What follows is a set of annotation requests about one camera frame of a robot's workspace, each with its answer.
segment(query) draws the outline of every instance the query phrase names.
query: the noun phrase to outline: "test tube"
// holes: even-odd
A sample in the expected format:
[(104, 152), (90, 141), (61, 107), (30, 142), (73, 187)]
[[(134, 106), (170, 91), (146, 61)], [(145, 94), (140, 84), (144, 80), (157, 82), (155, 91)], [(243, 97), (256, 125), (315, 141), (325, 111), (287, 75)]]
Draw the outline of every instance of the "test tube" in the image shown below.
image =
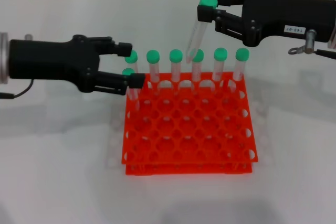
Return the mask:
[(193, 59), (193, 64), (191, 67), (192, 80), (198, 82), (201, 80), (202, 73), (202, 60), (204, 59), (204, 53), (202, 50), (198, 50), (195, 58)]
[(183, 54), (178, 49), (172, 50), (169, 54), (169, 59), (172, 63), (172, 82), (180, 81), (182, 58)]
[(336, 49), (336, 26), (334, 26), (334, 29), (328, 41), (328, 48)]
[(222, 79), (222, 73), (224, 69), (224, 61), (227, 58), (227, 51), (225, 48), (217, 48), (214, 53), (215, 66), (212, 73), (212, 79), (214, 81), (220, 81)]
[[(218, 5), (218, 0), (200, 0), (199, 5), (210, 6), (215, 9)], [(188, 48), (186, 50), (186, 61), (190, 63), (196, 56), (198, 49), (201, 45), (205, 29), (208, 22), (195, 21), (194, 28), (188, 43)]]
[(135, 73), (138, 73), (138, 54), (136, 51), (132, 50), (130, 57), (125, 57), (125, 61), (128, 64), (128, 67), (133, 69)]
[(147, 61), (149, 63), (149, 73), (151, 75), (151, 82), (159, 82), (159, 60), (160, 54), (156, 50), (150, 50), (147, 52)]
[[(131, 68), (125, 68), (122, 72), (124, 76), (130, 76), (133, 73), (135, 72)], [(136, 101), (138, 99), (137, 89), (130, 89), (129, 87), (127, 87), (126, 94), (130, 98), (131, 101)]]
[(236, 52), (236, 66), (233, 72), (233, 80), (240, 81), (244, 75), (245, 63), (250, 52), (246, 48), (239, 48)]

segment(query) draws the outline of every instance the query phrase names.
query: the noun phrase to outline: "orange test tube rack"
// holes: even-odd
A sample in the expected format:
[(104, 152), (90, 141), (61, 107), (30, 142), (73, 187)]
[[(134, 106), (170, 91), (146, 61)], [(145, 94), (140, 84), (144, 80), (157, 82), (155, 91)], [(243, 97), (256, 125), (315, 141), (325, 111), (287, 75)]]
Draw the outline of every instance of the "orange test tube rack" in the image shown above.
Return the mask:
[(161, 73), (159, 83), (146, 74), (139, 100), (127, 97), (126, 174), (251, 173), (258, 156), (245, 80), (233, 83), (232, 75), (212, 82), (212, 73), (202, 72), (200, 82), (191, 82), (191, 73), (181, 73), (180, 82), (164, 87), (171, 73)]

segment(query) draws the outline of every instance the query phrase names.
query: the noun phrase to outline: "green cap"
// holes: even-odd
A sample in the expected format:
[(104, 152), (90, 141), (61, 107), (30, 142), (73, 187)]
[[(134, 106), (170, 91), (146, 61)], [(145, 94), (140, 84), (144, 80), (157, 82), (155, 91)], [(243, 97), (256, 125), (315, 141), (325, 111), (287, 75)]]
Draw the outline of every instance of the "green cap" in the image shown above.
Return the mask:
[(172, 63), (179, 63), (182, 61), (183, 53), (181, 50), (174, 49), (170, 51), (169, 59)]
[(156, 64), (160, 60), (160, 54), (156, 50), (150, 50), (147, 53), (147, 61), (150, 64)]
[(136, 63), (138, 61), (138, 54), (136, 53), (136, 51), (132, 50), (131, 56), (130, 57), (125, 57), (125, 61), (128, 64)]
[(204, 53), (202, 50), (198, 50), (193, 62), (201, 62), (204, 59)]
[(211, 6), (215, 9), (218, 6), (218, 0), (200, 0), (199, 5)]
[(250, 52), (246, 48), (239, 48), (236, 52), (236, 59), (239, 61), (247, 61)]
[(132, 73), (134, 73), (134, 70), (131, 68), (125, 68), (121, 74), (123, 74), (124, 76), (130, 76)]
[(227, 51), (225, 48), (219, 47), (215, 50), (214, 54), (215, 60), (224, 61), (227, 58)]

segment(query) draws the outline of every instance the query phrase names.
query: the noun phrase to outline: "cable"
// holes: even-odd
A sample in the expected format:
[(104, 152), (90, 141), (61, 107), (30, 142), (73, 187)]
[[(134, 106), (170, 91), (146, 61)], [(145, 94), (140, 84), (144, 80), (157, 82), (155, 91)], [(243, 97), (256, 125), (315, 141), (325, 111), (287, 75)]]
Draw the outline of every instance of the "cable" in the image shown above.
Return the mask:
[(0, 93), (0, 99), (14, 99), (14, 98), (20, 97), (21, 95), (27, 93), (29, 89), (31, 89), (33, 84), (34, 84), (34, 80), (31, 80), (28, 87), (24, 91), (20, 92), (19, 94)]
[(31, 80), (29, 86), (24, 91), (22, 91), (21, 93), (15, 94), (14, 98), (20, 97), (21, 95), (27, 93), (28, 90), (33, 86), (33, 84), (34, 84), (34, 80)]

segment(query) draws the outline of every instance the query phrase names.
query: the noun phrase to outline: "metal bolt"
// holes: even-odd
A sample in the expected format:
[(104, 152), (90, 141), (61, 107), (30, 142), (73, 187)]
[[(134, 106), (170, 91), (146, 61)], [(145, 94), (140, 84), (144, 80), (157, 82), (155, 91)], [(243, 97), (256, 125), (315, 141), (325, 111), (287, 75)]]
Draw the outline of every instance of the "metal bolt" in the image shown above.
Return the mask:
[(316, 38), (316, 31), (311, 29), (306, 34), (306, 45), (305, 45), (305, 53), (312, 54), (314, 52), (314, 44)]

